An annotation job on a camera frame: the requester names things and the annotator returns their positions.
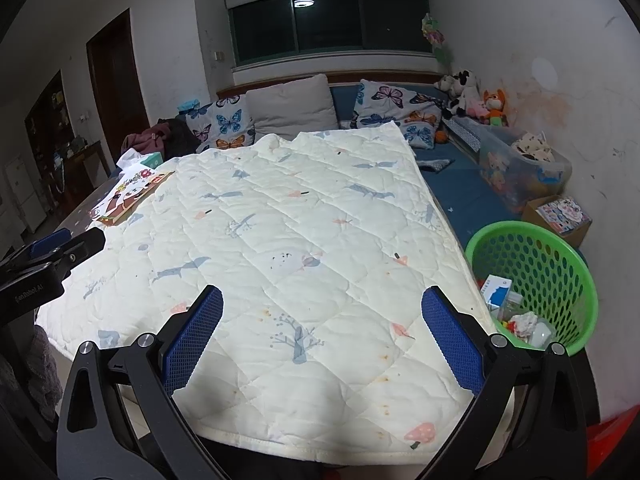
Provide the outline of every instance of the white quilt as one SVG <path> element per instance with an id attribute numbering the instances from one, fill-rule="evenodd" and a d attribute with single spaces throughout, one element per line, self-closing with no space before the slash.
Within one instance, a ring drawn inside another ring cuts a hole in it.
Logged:
<path id="1" fill-rule="evenodd" d="M 326 463 L 428 463 L 472 394 L 422 293 L 439 285 L 493 325 L 399 129 L 270 135 L 159 170 L 175 174 L 102 226 L 104 250 L 40 309 L 51 343 L 69 359 L 85 340 L 129 345 L 211 283 L 222 321 L 174 393 L 197 434 Z"/>

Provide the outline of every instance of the green laundry basket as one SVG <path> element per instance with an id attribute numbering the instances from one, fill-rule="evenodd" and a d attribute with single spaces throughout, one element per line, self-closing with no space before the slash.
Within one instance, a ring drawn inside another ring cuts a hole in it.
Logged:
<path id="1" fill-rule="evenodd" d="M 562 238 L 527 222 L 496 222 L 480 229 L 465 253 L 478 280 L 512 280 L 522 306 L 551 322 L 569 355 L 584 347 L 598 319 L 598 295 L 584 261 Z M 494 323 L 514 345 L 533 348 Z"/>

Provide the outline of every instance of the window sill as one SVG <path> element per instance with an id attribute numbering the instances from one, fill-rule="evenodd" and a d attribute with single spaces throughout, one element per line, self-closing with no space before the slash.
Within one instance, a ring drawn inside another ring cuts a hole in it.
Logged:
<path id="1" fill-rule="evenodd" d="M 433 54 L 393 50 L 347 50 L 302 54 L 261 61 L 233 69 L 235 85 L 319 72 L 356 70 L 410 70 L 442 73 Z"/>

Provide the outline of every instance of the transparent storage box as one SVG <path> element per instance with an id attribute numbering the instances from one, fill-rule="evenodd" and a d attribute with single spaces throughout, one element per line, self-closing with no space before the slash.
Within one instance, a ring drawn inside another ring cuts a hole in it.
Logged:
<path id="1" fill-rule="evenodd" d="M 524 130 L 478 126 L 474 133 L 480 139 L 481 175 L 512 212 L 521 213 L 529 200 L 561 194 L 572 171 L 564 156 L 552 149 L 555 162 L 530 160 L 511 147 Z"/>

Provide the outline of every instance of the orange fox plush toy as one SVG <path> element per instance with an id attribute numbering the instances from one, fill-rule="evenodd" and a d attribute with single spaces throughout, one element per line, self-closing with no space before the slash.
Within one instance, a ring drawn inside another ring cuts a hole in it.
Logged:
<path id="1" fill-rule="evenodd" d="M 484 99 L 484 106 L 489 110 L 489 117 L 487 118 L 491 126 L 508 126 L 507 116 L 502 112 L 504 105 L 507 102 L 507 97 L 501 88 L 495 94 L 489 94 L 487 90 L 484 91 L 482 96 Z"/>

